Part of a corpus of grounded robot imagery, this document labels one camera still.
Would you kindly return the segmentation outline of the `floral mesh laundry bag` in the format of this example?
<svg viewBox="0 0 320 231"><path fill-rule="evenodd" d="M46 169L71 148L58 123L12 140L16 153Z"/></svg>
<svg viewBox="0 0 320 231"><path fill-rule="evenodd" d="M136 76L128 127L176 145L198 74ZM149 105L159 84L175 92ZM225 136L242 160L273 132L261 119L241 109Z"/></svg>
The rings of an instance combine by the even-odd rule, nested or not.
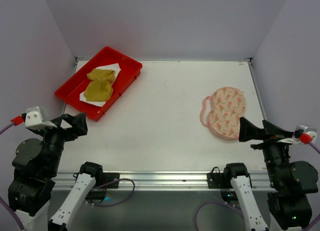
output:
<svg viewBox="0 0 320 231"><path fill-rule="evenodd" d="M217 137L234 141L239 138L240 118L245 112L243 92L235 87L222 87L203 99L199 119Z"/></svg>

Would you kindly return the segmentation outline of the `yellow bra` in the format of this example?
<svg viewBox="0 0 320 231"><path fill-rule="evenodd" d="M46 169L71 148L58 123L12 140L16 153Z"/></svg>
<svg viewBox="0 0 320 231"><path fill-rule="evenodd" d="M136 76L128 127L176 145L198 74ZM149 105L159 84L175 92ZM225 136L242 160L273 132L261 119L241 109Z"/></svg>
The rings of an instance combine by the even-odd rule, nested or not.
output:
<svg viewBox="0 0 320 231"><path fill-rule="evenodd" d="M115 71L111 69L93 69L87 74L90 80L84 91L84 97L87 102L107 102L112 94L116 76Z"/></svg>

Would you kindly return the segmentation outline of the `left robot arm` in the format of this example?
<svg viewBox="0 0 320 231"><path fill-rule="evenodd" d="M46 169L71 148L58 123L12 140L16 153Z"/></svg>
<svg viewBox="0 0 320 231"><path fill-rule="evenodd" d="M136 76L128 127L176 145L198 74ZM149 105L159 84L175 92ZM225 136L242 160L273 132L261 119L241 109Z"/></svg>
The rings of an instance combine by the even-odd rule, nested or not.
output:
<svg viewBox="0 0 320 231"><path fill-rule="evenodd" d="M52 217L48 217L51 193L55 186L66 142L88 133L86 114L62 114L44 121L40 111L23 113L7 126L25 128L42 137L30 138L17 147L13 181L8 188L8 202L2 205L15 219L21 231L68 231L88 193L103 181L103 167L93 162L81 165L67 198Z"/></svg>

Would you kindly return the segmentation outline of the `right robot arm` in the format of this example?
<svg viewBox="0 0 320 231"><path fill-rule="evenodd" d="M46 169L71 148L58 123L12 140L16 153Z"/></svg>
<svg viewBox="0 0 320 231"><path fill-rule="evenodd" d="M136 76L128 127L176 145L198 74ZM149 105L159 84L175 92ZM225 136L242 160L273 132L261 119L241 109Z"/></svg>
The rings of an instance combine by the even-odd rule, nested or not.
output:
<svg viewBox="0 0 320 231"><path fill-rule="evenodd" d="M240 142L262 141L250 147L263 152L270 187L275 190L267 194L270 212L270 225L267 226L251 193L252 183L246 166L243 163L226 165L223 170L224 180L230 183L236 193L246 229L308 231L313 228L320 218L312 219L313 212L307 194L319 191L319 174L316 168L306 161L290 162L289 146L306 144L318 152L320 149L314 143L317 129L300 124L295 131L287 131L267 120L263 120L263 128L258 128L245 117L241 117L239 123Z"/></svg>

